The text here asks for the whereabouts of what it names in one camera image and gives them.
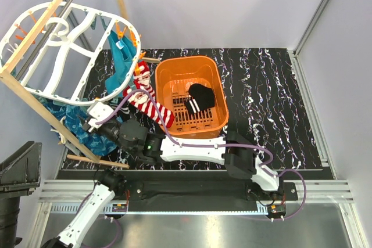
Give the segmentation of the red white santa sock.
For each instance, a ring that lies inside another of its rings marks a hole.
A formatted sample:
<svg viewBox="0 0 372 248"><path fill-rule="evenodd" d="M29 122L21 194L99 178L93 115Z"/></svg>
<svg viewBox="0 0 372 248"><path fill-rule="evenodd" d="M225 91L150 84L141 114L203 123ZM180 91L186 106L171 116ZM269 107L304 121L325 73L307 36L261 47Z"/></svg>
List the red white santa sock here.
<svg viewBox="0 0 372 248"><path fill-rule="evenodd" d="M173 112L157 101L152 102L149 97L149 92L145 89L133 93L128 101L141 113L148 116L159 125L165 126L166 128L170 128L173 125L175 119Z"/></svg>

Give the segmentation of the red white striped sock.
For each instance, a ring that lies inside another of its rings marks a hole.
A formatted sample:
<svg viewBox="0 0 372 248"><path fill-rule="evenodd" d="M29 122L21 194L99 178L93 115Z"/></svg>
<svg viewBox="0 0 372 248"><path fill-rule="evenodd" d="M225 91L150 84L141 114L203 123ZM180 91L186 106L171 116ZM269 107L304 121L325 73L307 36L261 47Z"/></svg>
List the red white striped sock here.
<svg viewBox="0 0 372 248"><path fill-rule="evenodd" d="M140 67L141 73L138 76L134 75L134 79L155 99L156 94L155 90L151 86L151 74L147 63L145 61L140 61L137 65Z"/></svg>

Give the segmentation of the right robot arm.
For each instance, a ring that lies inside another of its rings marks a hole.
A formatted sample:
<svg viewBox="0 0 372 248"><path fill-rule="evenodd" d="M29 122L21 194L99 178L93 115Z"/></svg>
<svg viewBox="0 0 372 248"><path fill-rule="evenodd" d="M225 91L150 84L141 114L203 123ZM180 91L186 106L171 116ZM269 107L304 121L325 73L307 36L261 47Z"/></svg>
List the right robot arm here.
<svg viewBox="0 0 372 248"><path fill-rule="evenodd" d="M212 162L224 166L232 178L252 180L269 199L278 199L285 192L278 173L255 153L258 146L236 132L211 139L182 139L151 133L134 119L99 124L93 117L83 121L83 130L107 137L146 164L182 160Z"/></svg>

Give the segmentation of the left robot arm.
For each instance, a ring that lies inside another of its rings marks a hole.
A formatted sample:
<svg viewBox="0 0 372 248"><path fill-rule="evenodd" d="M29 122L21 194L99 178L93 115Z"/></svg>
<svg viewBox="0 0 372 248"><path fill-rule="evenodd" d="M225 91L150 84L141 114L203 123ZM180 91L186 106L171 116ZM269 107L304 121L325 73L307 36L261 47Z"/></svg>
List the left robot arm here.
<svg viewBox="0 0 372 248"><path fill-rule="evenodd" d="M1 162L1 247L16 247L20 198L30 195L41 182L42 143L28 141ZM92 192L81 202L72 222L43 247L80 247L103 208L125 194L125 179L105 170Z"/></svg>

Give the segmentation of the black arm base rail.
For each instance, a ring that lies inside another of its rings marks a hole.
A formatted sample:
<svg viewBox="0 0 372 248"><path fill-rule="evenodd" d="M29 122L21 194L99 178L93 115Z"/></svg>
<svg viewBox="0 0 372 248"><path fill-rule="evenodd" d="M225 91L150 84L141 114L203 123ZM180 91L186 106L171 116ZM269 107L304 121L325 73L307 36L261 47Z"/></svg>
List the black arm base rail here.
<svg viewBox="0 0 372 248"><path fill-rule="evenodd" d="M129 194L130 212L157 213L249 213L265 210L264 204L298 200L296 186L282 182L274 193L242 180L134 180L126 179L119 199Z"/></svg>

